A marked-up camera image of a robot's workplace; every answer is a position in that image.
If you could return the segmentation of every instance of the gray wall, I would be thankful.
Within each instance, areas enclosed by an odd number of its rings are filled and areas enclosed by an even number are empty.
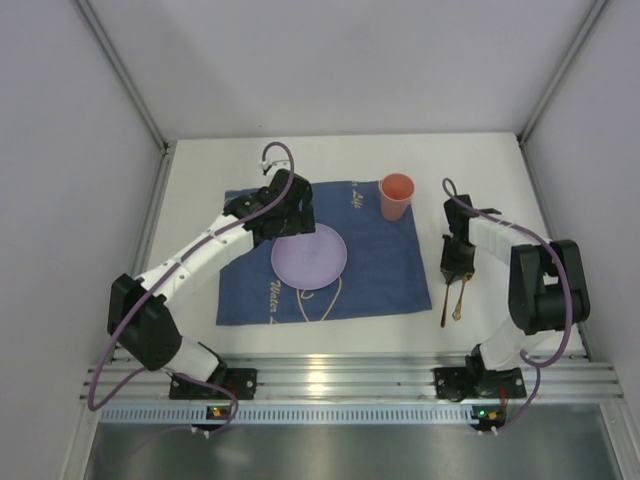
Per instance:
[[[591,343],[640,425],[640,3],[611,3],[527,150],[555,230],[582,249]]]
[[[591,0],[93,0],[170,139],[518,131]]]
[[[68,0],[0,4],[0,477],[56,478],[158,152]]]

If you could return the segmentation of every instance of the blue towel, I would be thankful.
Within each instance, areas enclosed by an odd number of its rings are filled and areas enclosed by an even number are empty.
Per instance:
[[[220,273],[217,324],[304,322],[305,315],[313,322],[323,316],[337,320],[431,310],[411,207],[391,223],[380,214],[378,182],[327,182],[312,188],[316,222],[337,231],[347,246],[341,278],[320,290],[296,291],[276,277],[273,242],[264,242]],[[226,198],[252,191],[229,191]]]

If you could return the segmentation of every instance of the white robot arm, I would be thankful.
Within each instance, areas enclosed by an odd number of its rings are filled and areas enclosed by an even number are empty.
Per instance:
[[[437,369],[436,376],[443,375],[436,379],[440,385],[438,396],[454,401],[469,395],[500,398],[501,388],[508,388],[510,397],[524,396],[524,388],[513,389],[514,383],[522,384],[514,382],[521,380],[517,367],[523,361],[522,352],[531,351],[555,332],[565,330],[567,315],[572,316],[572,323],[589,316],[589,295],[578,246],[571,240],[548,241],[523,227],[514,228],[496,210],[473,209],[468,195],[455,194],[445,202],[444,209],[451,232],[444,236],[440,264],[445,282],[450,285],[471,278],[475,249],[482,248],[509,267],[510,316],[466,357],[465,368],[455,375],[449,375],[446,368]],[[493,214],[489,219],[480,216],[489,213]],[[549,249],[566,273],[571,313]]]
[[[135,279],[122,275],[113,283],[107,328],[111,335],[132,306],[148,297],[118,339],[147,370],[162,368],[219,385],[226,372],[224,361],[205,345],[183,337],[173,316],[205,282],[263,241],[315,231],[309,182],[294,175],[289,190],[274,204],[286,190],[289,164],[261,165],[265,176],[269,173],[268,187],[229,201],[204,232],[161,265]],[[256,216],[259,211],[265,213]]]

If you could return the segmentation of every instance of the orange cup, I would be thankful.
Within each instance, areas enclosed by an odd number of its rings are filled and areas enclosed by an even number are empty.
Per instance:
[[[400,220],[411,203],[414,190],[413,181],[402,173],[392,173],[384,177],[380,182],[382,216],[390,222]]]

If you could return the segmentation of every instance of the purple cable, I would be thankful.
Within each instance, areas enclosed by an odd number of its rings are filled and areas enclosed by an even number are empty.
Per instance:
[[[225,423],[223,423],[220,427],[218,427],[216,430],[213,430],[211,432],[211,435],[218,435],[222,432],[224,432],[225,430],[227,430],[230,426],[231,426],[231,422],[233,422],[236,418],[236,416],[238,415],[238,410],[240,410],[240,402],[238,402],[238,399],[235,397],[235,395],[233,393],[231,393],[229,390],[227,390],[226,388],[223,387],[219,387],[217,385],[212,385],[210,383],[207,382],[201,382],[200,380],[196,380],[195,378],[191,378],[189,375],[185,375],[184,373],[176,373],[175,376],[186,380],[187,382],[191,382],[195,385],[200,385],[201,387],[205,387],[205,388],[210,388],[211,390],[214,390],[216,392],[220,392],[222,394],[224,394],[225,396],[229,397],[229,399],[231,400],[231,413],[229,414],[229,417],[227,418],[227,421]]]
[[[276,205],[278,205],[278,203],[280,203],[284,199],[284,197],[287,195],[287,193],[289,193],[289,189],[291,188],[291,185],[293,184],[293,178],[294,178],[294,159],[293,159],[293,154],[291,153],[291,150],[289,149],[289,147],[287,147],[284,143],[282,143],[282,142],[271,142],[271,143],[267,144],[267,146],[264,147],[264,150],[262,151],[262,161],[263,162],[266,162],[267,152],[272,147],[280,147],[280,148],[282,148],[285,151],[285,153],[287,154],[287,156],[289,157],[289,163],[291,164],[291,168],[289,170],[289,177],[287,178],[287,183],[285,184],[285,187],[282,190],[282,192],[280,192],[280,194],[276,197],[276,199],[273,200],[268,205],[266,205],[264,208],[261,208],[257,212],[252,213],[251,215],[247,215],[246,217],[244,217],[242,219],[239,219],[239,220],[237,220],[235,222],[232,222],[232,223],[230,223],[228,225],[225,225],[224,227],[219,228],[218,230],[216,230],[213,233],[213,235],[209,235],[207,237],[204,237],[198,243],[193,245],[189,250],[187,250],[184,253],[184,255],[182,255],[182,257],[180,257],[180,262],[181,263],[185,262],[191,255],[193,255],[197,250],[199,250],[204,245],[206,245],[211,240],[213,240],[217,235],[221,235],[221,234],[223,234],[223,233],[225,233],[225,232],[227,232],[227,231],[231,230],[232,228],[235,228],[235,227],[237,227],[239,225],[244,225],[245,222],[249,222],[251,220],[254,220],[255,218],[259,217],[260,215],[264,215],[265,213],[269,212],[270,210],[275,208]],[[100,359],[100,362],[98,362],[98,365],[96,366],[96,368],[95,368],[95,370],[93,372],[93,376],[91,377],[91,383],[89,384],[89,395],[87,397],[87,406],[88,406],[90,411],[95,412],[95,411],[99,410],[100,408],[102,408],[103,406],[105,406],[122,389],[122,387],[124,387],[133,377],[135,377],[136,375],[138,375],[138,374],[140,374],[140,373],[142,373],[142,372],[144,372],[146,370],[144,367],[142,367],[142,368],[139,368],[139,369],[131,372],[124,379],[122,379],[122,381],[120,381],[113,388],[113,390],[111,390],[111,392],[109,392],[100,402],[95,403],[96,390],[98,388],[98,382],[100,381],[100,375],[102,374],[102,370],[104,369],[104,366],[109,361],[109,358],[111,356],[111,352],[113,352],[113,350],[115,349],[115,347],[116,347],[116,345],[118,343],[118,340],[120,338],[120,335],[122,335],[122,332],[124,331],[124,329],[127,328],[127,325],[129,325],[129,323],[131,322],[133,317],[140,311],[140,309],[147,302],[147,300],[149,300],[151,298],[151,296],[154,294],[154,292],[161,285],[163,285],[164,282],[166,282],[175,273],[175,271],[179,268],[179,265],[180,265],[179,263],[174,263],[173,265],[171,265],[171,267],[165,272],[165,274],[147,292],[145,292],[144,295],[142,295],[142,297],[140,297],[140,299],[133,305],[131,310],[129,310],[129,312],[127,312],[127,314],[125,315],[124,319],[120,322],[120,324],[118,325],[116,330],[113,332],[113,335],[111,335],[111,341],[109,342],[109,345],[105,349],[105,352],[102,355],[102,358]],[[208,384],[206,382],[201,382],[201,383],[205,384],[205,386],[207,386],[209,388],[214,387],[214,390],[219,388],[219,387],[216,387],[215,385],[211,385],[211,384]],[[231,392],[228,392],[228,393],[230,395],[229,399],[232,402],[234,402],[234,401],[237,402],[237,400],[231,394]]]
[[[451,180],[450,178],[445,178],[442,180],[442,189],[447,194],[447,196],[456,203],[456,205],[464,208],[468,212],[478,215],[479,217],[486,218],[487,220],[493,223],[505,224],[503,220],[492,217],[491,215],[481,212],[480,210],[477,210],[473,207],[470,207],[463,201],[459,200],[457,198],[458,189],[456,188],[455,183],[453,183],[453,180]],[[553,250],[553,248],[551,248],[551,246],[540,235],[538,235],[534,231],[529,230],[526,227],[516,225],[515,223],[506,224],[506,226],[509,228],[513,228],[514,230],[520,233],[523,233],[528,237],[533,238],[551,256],[551,260],[553,261],[553,264],[558,269],[558,278],[560,279],[560,284],[562,285],[562,293],[564,296],[564,303],[565,303],[565,321],[564,321],[564,332],[562,334],[562,340],[560,341],[560,345],[558,345],[558,349],[548,360],[545,360],[544,362],[535,362],[528,358],[527,356],[528,353],[526,351],[520,350],[520,358],[522,358],[522,361],[525,362],[527,365],[530,365],[536,369],[536,383],[533,387],[533,390],[531,391],[531,394],[529,395],[527,400],[524,402],[522,407],[520,407],[520,410],[518,410],[516,414],[509,419],[507,423],[505,423],[502,427],[497,429],[497,431],[499,432],[503,432],[506,428],[513,425],[519,418],[522,417],[522,415],[529,408],[531,403],[533,403],[533,400],[536,398],[536,395],[538,394],[538,390],[540,389],[540,382],[542,377],[541,369],[548,367],[550,365],[553,365],[558,360],[560,360],[560,358],[562,358],[562,355],[564,354],[564,351],[566,350],[567,345],[569,344],[569,337],[571,336],[571,326],[573,325],[573,303],[571,301],[571,288],[569,286],[569,279],[567,278],[567,272],[564,269],[564,265],[562,265],[562,261],[560,260],[560,257],[558,256],[558,254]]]
[[[129,451],[123,458],[119,459],[117,462],[113,462],[113,461],[106,461],[104,459],[104,454],[102,453],[102,443],[100,442],[100,437],[98,437],[98,440],[94,447],[94,449],[96,450],[96,458],[98,460],[98,462],[100,462],[100,464],[102,465],[103,468],[105,468],[106,470],[108,470],[109,472],[115,472],[118,470],[118,468],[122,467],[124,464],[128,463],[135,455],[137,455],[138,453],[140,453],[142,450],[144,450],[144,448],[147,445],[151,445],[153,442],[155,442],[156,440],[159,440],[161,437],[164,437],[165,435],[169,434],[169,433],[173,433],[173,432],[181,432],[181,431],[191,431],[190,426],[188,425],[175,425],[173,427],[169,427],[169,428],[164,428],[162,430],[160,430],[157,433],[154,433],[153,435],[151,435],[149,438],[147,438],[146,440],[144,440],[143,442],[141,442],[139,445],[136,445],[135,447],[133,447],[131,449],[131,451]]]

